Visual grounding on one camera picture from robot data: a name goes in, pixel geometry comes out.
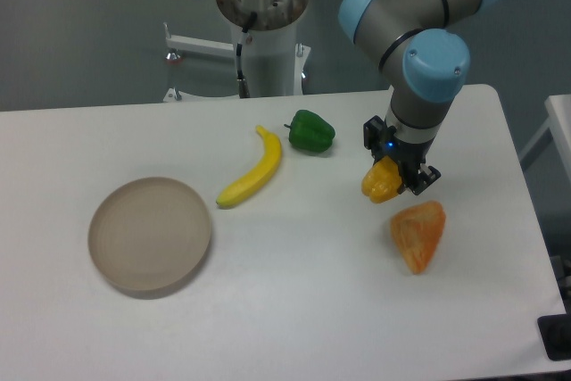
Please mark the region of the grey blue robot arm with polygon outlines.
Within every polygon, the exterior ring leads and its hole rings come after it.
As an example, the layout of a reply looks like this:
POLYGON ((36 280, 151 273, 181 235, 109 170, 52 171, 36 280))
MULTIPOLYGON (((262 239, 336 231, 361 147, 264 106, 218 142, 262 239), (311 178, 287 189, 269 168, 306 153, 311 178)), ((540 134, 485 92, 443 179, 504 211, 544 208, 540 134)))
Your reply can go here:
MULTIPOLYGON (((448 31, 497 0, 343 0, 343 33, 393 87, 384 117, 363 127, 376 162, 390 160, 400 191, 420 194, 440 176, 426 155, 470 66, 465 42, 448 31)), ((309 0, 216 0, 233 31, 238 94, 288 95, 292 33, 309 0)))

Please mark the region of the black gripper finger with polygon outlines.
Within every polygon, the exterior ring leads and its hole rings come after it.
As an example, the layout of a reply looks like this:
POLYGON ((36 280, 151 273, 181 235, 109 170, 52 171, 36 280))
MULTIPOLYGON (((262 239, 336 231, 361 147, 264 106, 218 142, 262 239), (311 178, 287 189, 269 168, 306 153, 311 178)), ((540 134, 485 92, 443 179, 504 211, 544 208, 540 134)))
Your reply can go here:
POLYGON ((377 151, 385 135, 385 121, 378 116, 372 117, 363 124, 363 144, 369 151, 377 151))
POLYGON ((406 190, 411 191, 414 195, 420 195, 442 176, 438 169, 426 164, 419 164, 418 166, 400 165, 399 174, 401 177, 401 184, 397 190, 399 195, 406 190))

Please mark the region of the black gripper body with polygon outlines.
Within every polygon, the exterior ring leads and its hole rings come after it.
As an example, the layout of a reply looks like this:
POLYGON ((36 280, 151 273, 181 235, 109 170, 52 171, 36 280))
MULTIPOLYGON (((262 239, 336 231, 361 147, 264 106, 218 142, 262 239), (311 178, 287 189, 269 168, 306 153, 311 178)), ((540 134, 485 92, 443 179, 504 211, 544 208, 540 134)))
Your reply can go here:
POLYGON ((389 157, 397 164, 403 181, 433 181, 434 168, 426 164, 426 154, 432 141, 412 144, 396 136, 396 127, 383 124, 373 144, 375 162, 389 157))

